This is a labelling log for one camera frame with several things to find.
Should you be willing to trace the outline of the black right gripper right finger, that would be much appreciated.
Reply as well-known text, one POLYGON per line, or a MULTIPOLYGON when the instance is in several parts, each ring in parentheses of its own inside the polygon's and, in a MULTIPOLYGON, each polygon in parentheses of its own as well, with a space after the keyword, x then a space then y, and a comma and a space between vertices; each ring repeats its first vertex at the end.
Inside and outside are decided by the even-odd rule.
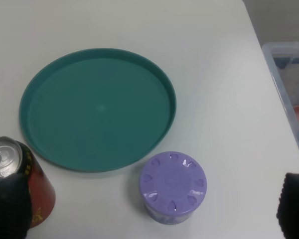
POLYGON ((299 174, 286 174, 276 217, 286 239, 299 239, 299 174))

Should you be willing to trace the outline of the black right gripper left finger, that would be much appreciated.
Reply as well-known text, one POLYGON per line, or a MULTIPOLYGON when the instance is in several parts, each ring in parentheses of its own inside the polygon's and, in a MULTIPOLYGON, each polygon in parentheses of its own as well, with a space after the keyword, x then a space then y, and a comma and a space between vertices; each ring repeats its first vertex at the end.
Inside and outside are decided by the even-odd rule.
POLYGON ((12 174, 0 179, 0 239, 24 239, 32 219, 27 177, 12 174))

